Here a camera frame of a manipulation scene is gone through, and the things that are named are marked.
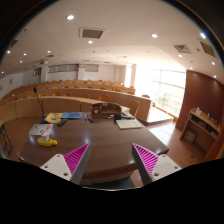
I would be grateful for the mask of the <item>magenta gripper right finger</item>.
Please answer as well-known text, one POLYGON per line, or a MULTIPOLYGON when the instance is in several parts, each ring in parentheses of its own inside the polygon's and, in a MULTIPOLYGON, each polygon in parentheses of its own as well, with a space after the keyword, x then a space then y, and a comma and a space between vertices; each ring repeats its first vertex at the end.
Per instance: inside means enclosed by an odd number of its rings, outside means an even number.
POLYGON ((166 154, 157 155, 136 143, 132 144, 132 155, 143 185, 155 182, 181 170, 181 167, 166 154))

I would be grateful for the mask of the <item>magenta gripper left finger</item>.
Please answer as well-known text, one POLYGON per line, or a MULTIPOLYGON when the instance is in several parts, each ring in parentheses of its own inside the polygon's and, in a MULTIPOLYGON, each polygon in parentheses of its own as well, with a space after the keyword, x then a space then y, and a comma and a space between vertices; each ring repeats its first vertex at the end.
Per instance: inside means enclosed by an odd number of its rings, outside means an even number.
POLYGON ((55 154, 41 169, 79 185, 90 154, 91 149, 85 144, 65 155, 55 154))

